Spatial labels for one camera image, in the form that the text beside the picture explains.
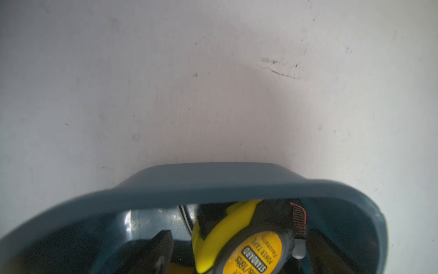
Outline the teal plastic storage box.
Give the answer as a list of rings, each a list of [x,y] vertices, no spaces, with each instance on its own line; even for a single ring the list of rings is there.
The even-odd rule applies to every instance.
[[[343,183],[269,163],[189,163],[140,171],[27,221],[1,240],[3,274],[198,274],[192,228],[200,204],[298,200],[306,211],[301,274],[381,274],[387,224]]]

